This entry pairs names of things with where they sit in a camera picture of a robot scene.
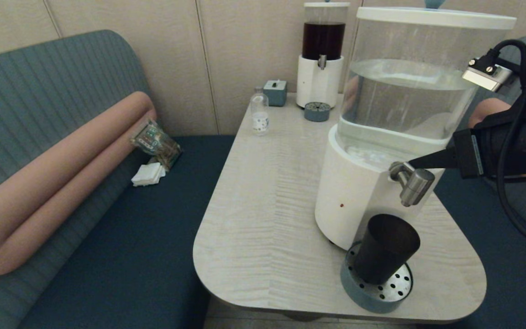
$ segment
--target large water dispenser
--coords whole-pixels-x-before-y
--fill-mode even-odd
[[[392,7],[361,7],[357,18],[340,121],[328,135],[316,202],[320,229],[345,249],[373,215],[411,220],[418,213],[428,195],[417,206],[402,206],[390,165],[445,148],[476,92],[462,79],[469,60],[516,22]],[[434,170],[436,182],[442,173]]]

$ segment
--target drip tray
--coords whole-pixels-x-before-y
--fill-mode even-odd
[[[340,281],[348,296],[365,310],[375,313],[388,313],[398,308],[409,295],[413,287],[413,277],[407,263],[403,264],[386,283],[374,285],[367,283],[357,275],[353,264],[361,242],[356,242],[348,250],[342,269]]]

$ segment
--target table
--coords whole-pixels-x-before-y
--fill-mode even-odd
[[[269,109],[269,134],[257,137],[246,113],[194,242],[206,289],[240,308],[307,316],[449,323],[474,312],[486,293],[484,267],[434,194],[411,221],[421,237],[408,262],[411,294],[387,314],[348,297],[340,283],[345,251],[314,218],[328,130],[338,116],[332,110],[327,122],[307,121],[289,94],[286,106]]]

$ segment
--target small blue box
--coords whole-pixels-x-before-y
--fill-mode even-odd
[[[281,80],[267,81],[263,93],[269,98],[269,106],[284,106],[288,99],[288,82]]]

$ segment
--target black metal cup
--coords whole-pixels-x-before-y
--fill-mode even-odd
[[[419,249],[417,231],[401,218],[388,214],[371,217],[354,260],[364,281],[385,283]]]

